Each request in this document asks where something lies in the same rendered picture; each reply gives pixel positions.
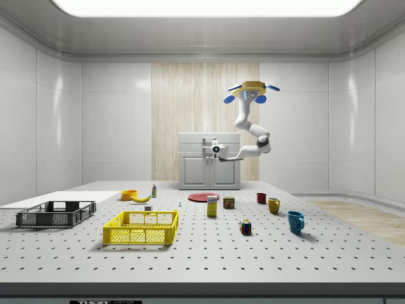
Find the white cabinet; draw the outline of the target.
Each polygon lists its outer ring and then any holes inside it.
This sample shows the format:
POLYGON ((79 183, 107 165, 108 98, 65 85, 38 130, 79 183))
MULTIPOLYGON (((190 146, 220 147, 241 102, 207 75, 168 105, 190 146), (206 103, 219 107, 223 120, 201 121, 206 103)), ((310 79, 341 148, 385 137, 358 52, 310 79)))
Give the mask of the white cabinet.
POLYGON ((228 146, 228 155, 240 149, 237 132, 180 132, 178 134, 178 178, 180 189, 239 189, 240 162, 220 162, 215 144, 228 146))

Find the red plate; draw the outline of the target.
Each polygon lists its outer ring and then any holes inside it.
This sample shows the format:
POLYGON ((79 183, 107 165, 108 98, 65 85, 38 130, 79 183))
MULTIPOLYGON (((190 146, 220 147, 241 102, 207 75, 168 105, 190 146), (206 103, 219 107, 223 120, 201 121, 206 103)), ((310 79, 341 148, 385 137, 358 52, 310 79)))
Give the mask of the red plate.
POLYGON ((208 201, 208 196, 214 196, 216 199, 219 199, 219 195, 215 193, 193 193, 188 196, 189 201, 206 203, 208 201))

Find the yellow basket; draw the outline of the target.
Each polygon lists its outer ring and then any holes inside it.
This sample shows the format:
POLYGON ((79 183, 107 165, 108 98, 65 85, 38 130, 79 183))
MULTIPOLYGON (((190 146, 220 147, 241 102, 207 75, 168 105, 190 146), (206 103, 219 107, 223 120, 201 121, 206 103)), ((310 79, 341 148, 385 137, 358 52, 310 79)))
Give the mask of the yellow basket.
POLYGON ((104 244, 172 244, 178 211, 123 211, 103 227, 104 244))

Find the blue mug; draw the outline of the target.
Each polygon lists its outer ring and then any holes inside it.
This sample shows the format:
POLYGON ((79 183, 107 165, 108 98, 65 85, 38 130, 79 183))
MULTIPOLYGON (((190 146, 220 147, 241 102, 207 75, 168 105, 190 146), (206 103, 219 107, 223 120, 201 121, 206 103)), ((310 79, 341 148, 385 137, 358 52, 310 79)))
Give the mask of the blue mug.
POLYGON ((304 214, 297 211, 289 211, 287 218, 290 225, 290 231, 294 234, 300 234, 304 228, 304 214))

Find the white board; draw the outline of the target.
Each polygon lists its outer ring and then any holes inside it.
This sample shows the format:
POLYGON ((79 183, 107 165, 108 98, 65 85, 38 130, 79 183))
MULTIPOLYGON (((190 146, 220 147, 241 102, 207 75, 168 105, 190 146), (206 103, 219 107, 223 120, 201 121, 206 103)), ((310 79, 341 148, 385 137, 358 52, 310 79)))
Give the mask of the white board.
POLYGON ((0 206, 0 209, 26 209, 47 201, 104 201, 118 191, 56 191, 34 198, 25 199, 8 205, 0 206))

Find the dark grey basket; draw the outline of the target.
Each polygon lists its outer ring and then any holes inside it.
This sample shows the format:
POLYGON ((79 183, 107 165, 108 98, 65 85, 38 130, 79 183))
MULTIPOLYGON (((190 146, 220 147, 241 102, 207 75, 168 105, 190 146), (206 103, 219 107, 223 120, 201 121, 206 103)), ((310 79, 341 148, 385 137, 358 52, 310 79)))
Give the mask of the dark grey basket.
POLYGON ((47 201, 17 212, 16 225, 31 228, 71 228, 95 212, 95 201, 47 201))

